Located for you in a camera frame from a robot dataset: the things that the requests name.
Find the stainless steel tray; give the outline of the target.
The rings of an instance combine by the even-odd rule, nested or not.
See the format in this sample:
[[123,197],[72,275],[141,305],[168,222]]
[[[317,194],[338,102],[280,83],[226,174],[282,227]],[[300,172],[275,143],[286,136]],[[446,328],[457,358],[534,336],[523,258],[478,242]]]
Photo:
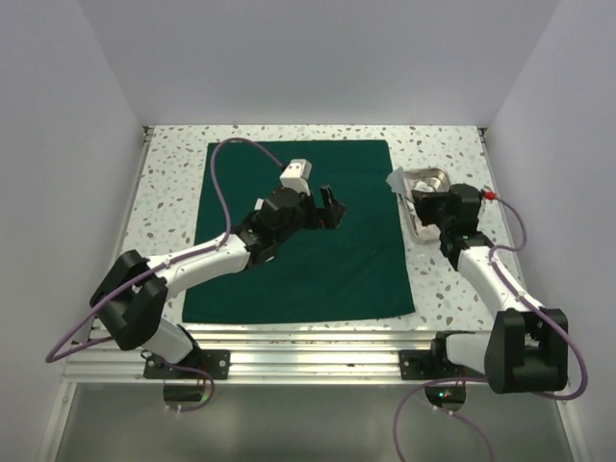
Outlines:
[[[436,224],[425,224],[423,218],[430,211],[429,206],[437,204],[440,196],[449,191],[449,174],[441,167],[413,168],[404,171],[407,195],[398,195],[398,203],[411,239],[416,244],[435,243],[439,240],[440,230]],[[437,193],[415,191],[415,183],[419,180],[431,182],[439,188],[439,191]]]

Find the clear bag with gloves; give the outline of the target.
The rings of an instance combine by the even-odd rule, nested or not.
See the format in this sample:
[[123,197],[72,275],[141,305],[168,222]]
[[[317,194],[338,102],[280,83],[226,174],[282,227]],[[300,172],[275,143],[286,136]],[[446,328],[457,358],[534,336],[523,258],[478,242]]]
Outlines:
[[405,184],[405,171],[402,167],[398,167],[390,172],[386,177],[386,183],[391,188],[394,194],[400,196],[407,195],[407,189]]

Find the green surgical cloth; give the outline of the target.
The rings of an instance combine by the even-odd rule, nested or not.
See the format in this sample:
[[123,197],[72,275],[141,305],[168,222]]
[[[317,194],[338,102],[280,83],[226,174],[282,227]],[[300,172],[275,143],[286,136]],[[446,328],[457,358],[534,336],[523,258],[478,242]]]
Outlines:
[[279,186],[277,162],[306,159],[313,190],[329,186],[347,208],[335,230],[301,230],[275,258],[186,291],[185,322],[257,324],[388,319],[414,312],[398,201],[386,183],[389,146],[372,141],[233,142],[206,169],[194,240],[220,235],[218,179],[234,224]]

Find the white gauze pad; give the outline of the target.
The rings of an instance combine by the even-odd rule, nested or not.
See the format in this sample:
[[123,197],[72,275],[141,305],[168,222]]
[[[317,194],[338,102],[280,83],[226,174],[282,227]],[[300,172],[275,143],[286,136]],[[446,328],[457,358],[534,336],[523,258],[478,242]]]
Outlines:
[[431,182],[419,180],[415,183],[414,190],[422,193],[436,193],[439,191],[439,188]]

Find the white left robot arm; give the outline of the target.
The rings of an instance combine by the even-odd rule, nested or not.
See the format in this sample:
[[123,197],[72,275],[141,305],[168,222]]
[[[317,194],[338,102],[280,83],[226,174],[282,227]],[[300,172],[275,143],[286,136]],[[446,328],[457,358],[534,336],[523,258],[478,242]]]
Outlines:
[[199,347],[182,326],[165,320],[166,303],[186,290],[275,258],[278,247],[300,230],[336,229],[347,208],[330,187],[310,193],[279,187],[237,225],[185,251],[143,257],[122,253],[90,299],[90,308],[122,350],[142,348],[166,362],[178,377],[199,369]]

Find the aluminium rail frame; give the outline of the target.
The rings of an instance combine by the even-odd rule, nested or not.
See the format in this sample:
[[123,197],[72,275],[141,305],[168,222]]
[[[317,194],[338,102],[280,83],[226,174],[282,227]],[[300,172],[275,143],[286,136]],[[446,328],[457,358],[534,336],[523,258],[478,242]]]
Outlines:
[[[393,167],[441,167],[451,183],[493,186],[483,136],[474,126],[156,125],[146,131],[147,154],[123,246],[159,252],[190,245],[207,147],[236,137],[383,140]],[[271,325],[192,323],[189,332],[205,349],[231,352],[230,379],[238,384],[393,384],[404,381],[400,350],[428,351],[439,332],[489,333],[493,317],[471,284],[451,269],[435,244],[416,244],[400,207],[398,213],[414,314]]]

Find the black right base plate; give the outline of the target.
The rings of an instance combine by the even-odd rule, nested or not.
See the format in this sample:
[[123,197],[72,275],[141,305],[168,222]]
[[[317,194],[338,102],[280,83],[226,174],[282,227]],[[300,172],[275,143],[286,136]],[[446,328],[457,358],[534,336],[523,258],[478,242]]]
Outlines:
[[398,352],[398,369],[402,380],[455,378],[461,369],[438,363],[427,350],[404,349]]

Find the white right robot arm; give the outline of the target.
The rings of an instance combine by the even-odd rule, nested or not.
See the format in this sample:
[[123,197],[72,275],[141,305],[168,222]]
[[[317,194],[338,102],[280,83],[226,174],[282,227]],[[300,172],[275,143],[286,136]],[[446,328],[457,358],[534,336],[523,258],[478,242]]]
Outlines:
[[441,253],[493,317],[489,333],[437,333],[421,365],[443,378],[463,368],[477,372],[497,394],[559,392],[568,381],[568,320],[525,293],[501,266],[498,246],[479,230],[483,202],[495,197],[467,184],[412,192],[416,216],[438,228]]

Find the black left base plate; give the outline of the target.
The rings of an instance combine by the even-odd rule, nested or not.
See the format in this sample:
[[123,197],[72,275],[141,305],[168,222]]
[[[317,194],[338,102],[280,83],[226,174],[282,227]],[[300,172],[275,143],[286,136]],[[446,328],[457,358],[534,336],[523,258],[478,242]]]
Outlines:
[[143,351],[145,360],[143,377],[146,379],[182,380],[197,379],[206,372],[214,380],[226,380],[231,365],[231,352],[226,349],[206,349],[191,352],[179,365],[167,365],[149,351]]

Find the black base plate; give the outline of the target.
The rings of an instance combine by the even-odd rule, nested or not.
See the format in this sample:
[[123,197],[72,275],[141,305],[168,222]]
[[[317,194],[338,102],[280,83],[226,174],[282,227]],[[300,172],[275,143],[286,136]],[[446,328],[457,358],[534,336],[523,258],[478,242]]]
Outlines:
[[214,380],[226,380],[231,365],[231,352],[226,349],[206,349],[191,352],[179,365],[167,365],[149,351],[143,351],[145,360],[143,377],[146,379],[182,380],[197,379],[206,372]]
[[455,378],[461,369],[438,363],[427,350],[404,349],[398,352],[398,369],[402,380]]

